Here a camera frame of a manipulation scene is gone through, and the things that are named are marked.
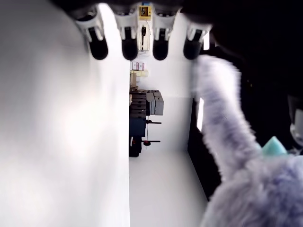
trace cardboard box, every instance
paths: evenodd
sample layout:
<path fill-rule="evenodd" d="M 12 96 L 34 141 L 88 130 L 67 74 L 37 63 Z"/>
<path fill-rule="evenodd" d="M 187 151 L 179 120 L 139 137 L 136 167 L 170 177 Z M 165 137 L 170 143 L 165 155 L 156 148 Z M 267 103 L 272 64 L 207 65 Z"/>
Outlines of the cardboard box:
<path fill-rule="evenodd" d="M 133 61 L 133 70 L 139 70 L 139 63 Z"/>
<path fill-rule="evenodd" d="M 144 63 L 139 63 L 139 71 L 144 71 Z"/>
<path fill-rule="evenodd" d="M 136 73 L 131 73 L 130 76 L 130 88 L 136 87 L 137 86 L 137 74 Z"/>

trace black rubber fingertip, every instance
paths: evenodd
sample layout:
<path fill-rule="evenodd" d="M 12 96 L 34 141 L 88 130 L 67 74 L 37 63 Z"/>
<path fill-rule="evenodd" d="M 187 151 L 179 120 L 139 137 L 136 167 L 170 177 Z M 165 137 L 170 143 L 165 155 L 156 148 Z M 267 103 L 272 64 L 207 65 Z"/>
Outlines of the black rubber fingertip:
<path fill-rule="evenodd" d="M 138 55 L 138 45 L 136 39 L 122 40 L 122 53 L 125 59 L 134 60 Z"/>
<path fill-rule="evenodd" d="M 106 43 L 106 39 L 104 38 L 102 41 L 94 40 L 89 43 L 91 55 L 97 60 L 103 60 L 108 55 L 108 47 Z"/>
<path fill-rule="evenodd" d="M 89 43 L 91 55 L 97 60 L 103 60 L 108 55 L 108 47 L 106 38 L 98 40 L 95 29 L 89 29 L 89 34 L 92 41 Z"/>
<path fill-rule="evenodd" d="M 202 44 L 203 43 L 190 41 L 186 38 L 183 48 L 184 56 L 189 60 L 196 59 L 200 54 Z"/>
<path fill-rule="evenodd" d="M 155 59 L 162 61 L 166 59 L 169 52 L 169 42 L 163 40 L 154 40 L 152 53 Z"/>

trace plush toy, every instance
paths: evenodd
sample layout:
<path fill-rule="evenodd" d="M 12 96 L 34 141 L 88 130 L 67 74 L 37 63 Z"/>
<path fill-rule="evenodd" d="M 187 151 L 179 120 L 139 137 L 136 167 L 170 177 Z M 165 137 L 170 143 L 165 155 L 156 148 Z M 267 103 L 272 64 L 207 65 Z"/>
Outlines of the plush toy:
<path fill-rule="evenodd" d="M 198 59 L 202 132 L 222 177 L 202 227 L 303 227 L 303 157 L 287 155 L 276 138 L 263 149 L 255 141 L 241 111 L 240 76 L 230 62 Z"/>

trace gray box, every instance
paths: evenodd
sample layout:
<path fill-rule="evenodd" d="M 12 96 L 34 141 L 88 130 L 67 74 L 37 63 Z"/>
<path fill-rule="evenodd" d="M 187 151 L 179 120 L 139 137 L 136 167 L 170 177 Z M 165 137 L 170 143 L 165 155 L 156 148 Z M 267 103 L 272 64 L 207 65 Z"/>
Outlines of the gray box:
<path fill-rule="evenodd" d="M 146 93 L 146 101 L 150 104 L 150 112 L 151 115 L 155 115 L 155 97 L 153 96 L 153 93 Z"/>
<path fill-rule="evenodd" d="M 153 96 L 155 96 L 155 97 L 162 97 L 161 92 L 159 92 L 159 91 L 154 92 Z"/>
<path fill-rule="evenodd" d="M 164 112 L 164 100 L 162 97 L 155 97 L 155 115 L 163 115 Z"/>

